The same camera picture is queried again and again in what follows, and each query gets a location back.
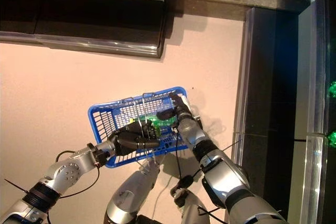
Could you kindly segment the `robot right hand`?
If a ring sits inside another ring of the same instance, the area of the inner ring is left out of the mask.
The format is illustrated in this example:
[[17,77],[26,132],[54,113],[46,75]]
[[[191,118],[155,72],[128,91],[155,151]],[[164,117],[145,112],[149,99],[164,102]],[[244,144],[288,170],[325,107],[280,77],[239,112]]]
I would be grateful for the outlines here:
[[157,112],[156,117],[159,120],[165,121],[172,117],[176,117],[178,122],[185,118],[193,119],[192,112],[184,102],[183,96],[180,96],[176,93],[170,93],[169,98],[173,101],[173,107]]

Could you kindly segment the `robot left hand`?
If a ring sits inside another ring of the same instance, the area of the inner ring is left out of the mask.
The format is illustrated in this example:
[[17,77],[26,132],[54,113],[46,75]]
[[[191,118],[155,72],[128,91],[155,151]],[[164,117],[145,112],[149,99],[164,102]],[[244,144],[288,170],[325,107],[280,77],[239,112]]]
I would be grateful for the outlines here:
[[126,156],[136,150],[160,146],[160,140],[151,120],[130,123],[113,131],[108,139],[114,144],[116,156]]

